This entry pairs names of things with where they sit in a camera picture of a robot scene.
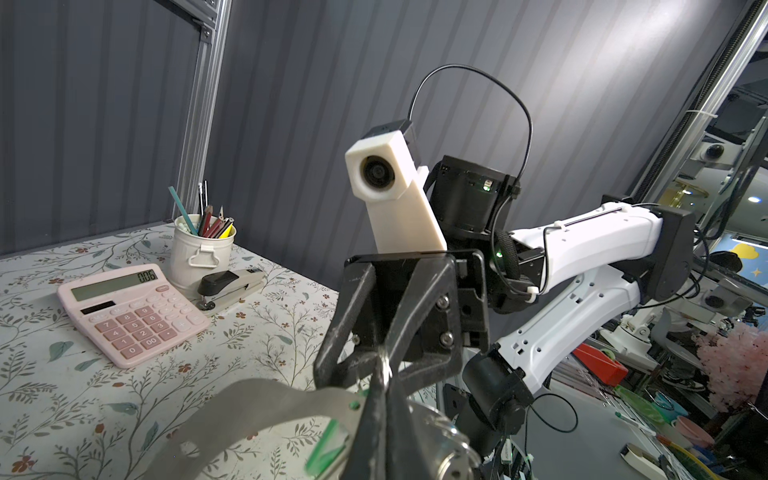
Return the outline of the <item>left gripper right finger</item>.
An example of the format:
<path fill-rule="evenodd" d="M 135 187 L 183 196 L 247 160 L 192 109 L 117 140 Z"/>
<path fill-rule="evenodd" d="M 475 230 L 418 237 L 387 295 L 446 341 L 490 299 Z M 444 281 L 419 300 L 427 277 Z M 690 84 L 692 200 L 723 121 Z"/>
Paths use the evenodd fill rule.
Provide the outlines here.
<path fill-rule="evenodd" d="M 431 460 L 418 438 L 410 404 L 399 380 L 383 376 L 385 400 L 384 479 L 433 479 Z"/>

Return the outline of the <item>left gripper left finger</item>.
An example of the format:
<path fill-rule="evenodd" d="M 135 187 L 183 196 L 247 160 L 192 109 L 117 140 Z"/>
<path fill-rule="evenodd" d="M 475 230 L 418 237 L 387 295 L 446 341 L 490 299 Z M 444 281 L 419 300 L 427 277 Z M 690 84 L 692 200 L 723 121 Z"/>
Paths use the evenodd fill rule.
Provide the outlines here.
<path fill-rule="evenodd" d="M 378 353 L 369 393 L 347 458 L 342 479 L 385 479 L 387 458 L 387 392 L 390 361 Z"/>

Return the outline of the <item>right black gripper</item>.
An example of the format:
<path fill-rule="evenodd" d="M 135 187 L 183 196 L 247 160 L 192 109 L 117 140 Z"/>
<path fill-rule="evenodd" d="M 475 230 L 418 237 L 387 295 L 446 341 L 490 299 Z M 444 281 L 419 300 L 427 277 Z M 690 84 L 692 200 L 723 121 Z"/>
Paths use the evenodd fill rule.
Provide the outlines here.
<path fill-rule="evenodd" d="M 477 250 L 349 258 L 313 364 L 317 390 L 371 375 L 384 352 L 407 394 L 460 369 L 458 349 L 488 345 L 485 260 Z M 347 342 L 353 350 L 339 357 Z"/>

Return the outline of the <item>green tagged key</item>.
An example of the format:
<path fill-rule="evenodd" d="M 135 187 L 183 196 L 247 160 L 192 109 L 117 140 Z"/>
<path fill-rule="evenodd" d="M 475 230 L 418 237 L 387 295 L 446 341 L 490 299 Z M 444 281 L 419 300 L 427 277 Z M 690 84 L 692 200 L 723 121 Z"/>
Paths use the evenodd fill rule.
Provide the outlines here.
<path fill-rule="evenodd" d="M 311 479 L 340 479 L 352 449 L 369 390 L 358 389 L 356 398 L 346 404 L 355 414 L 353 422 L 331 419 L 315 444 L 304 471 Z"/>

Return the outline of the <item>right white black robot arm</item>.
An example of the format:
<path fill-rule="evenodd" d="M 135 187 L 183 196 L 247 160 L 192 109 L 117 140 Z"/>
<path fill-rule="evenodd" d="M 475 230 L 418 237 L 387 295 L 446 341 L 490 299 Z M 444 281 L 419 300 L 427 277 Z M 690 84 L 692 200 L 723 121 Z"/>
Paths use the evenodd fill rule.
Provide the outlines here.
<path fill-rule="evenodd" d="M 314 383 L 370 377 L 393 405 L 460 376 L 469 397 L 458 426 L 480 455 L 521 428 L 564 357 L 690 273 L 685 212 L 608 202 L 544 227 L 476 231 L 452 250 L 424 191 L 431 174 L 406 149 L 358 143 L 345 162 L 378 251 L 345 263 Z"/>

